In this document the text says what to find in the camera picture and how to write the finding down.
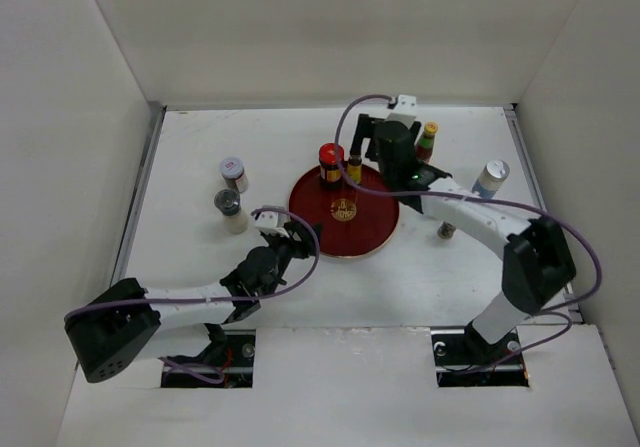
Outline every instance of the red lid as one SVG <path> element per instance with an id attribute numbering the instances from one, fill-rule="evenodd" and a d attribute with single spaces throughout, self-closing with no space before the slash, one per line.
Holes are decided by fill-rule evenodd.
<path id="1" fill-rule="evenodd" d="M 329 165 L 336 165 L 336 151 L 334 149 L 333 142 L 330 144 L 324 144 L 320 147 L 319 157 L 320 161 Z M 340 160 L 344 160 L 344 149 L 338 146 L 338 155 L 340 156 Z"/>

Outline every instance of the black lid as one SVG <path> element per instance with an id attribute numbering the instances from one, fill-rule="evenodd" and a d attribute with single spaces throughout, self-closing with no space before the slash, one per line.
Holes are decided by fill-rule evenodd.
<path id="1" fill-rule="evenodd" d="M 232 189 L 224 189 L 216 194 L 214 204 L 222 215 L 230 217 L 240 212 L 240 194 Z"/>

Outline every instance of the jar with red lid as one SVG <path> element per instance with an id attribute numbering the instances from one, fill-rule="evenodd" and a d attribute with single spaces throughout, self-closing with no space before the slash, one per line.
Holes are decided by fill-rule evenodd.
<path id="1" fill-rule="evenodd" d="M 337 146 L 338 158 L 344 162 L 344 149 Z M 320 184 L 326 189 L 342 187 L 342 174 L 336 162 L 336 144 L 324 144 L 318 153 L 320 161 Z"/>

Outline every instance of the gold logo on plate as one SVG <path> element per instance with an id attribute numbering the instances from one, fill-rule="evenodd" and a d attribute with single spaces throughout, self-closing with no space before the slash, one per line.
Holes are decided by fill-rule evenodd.
<path id="1" fill-rule="evenodd" d="M 331 215 L 340 222 L 353 220 L 357 211 L 355 202 L 349 199 L 338 199 L 331 203 Z"/>

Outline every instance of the yellow bottle cap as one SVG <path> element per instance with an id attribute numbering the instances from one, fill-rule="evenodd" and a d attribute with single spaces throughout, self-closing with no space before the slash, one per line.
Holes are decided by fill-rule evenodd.
<path id="1" fill-rule="evenodd" d="M 438 124 L 435 122 L 427 122 L 424 125 L 424 133 L 428 135 L 436 135 L 438 132 Z"/>

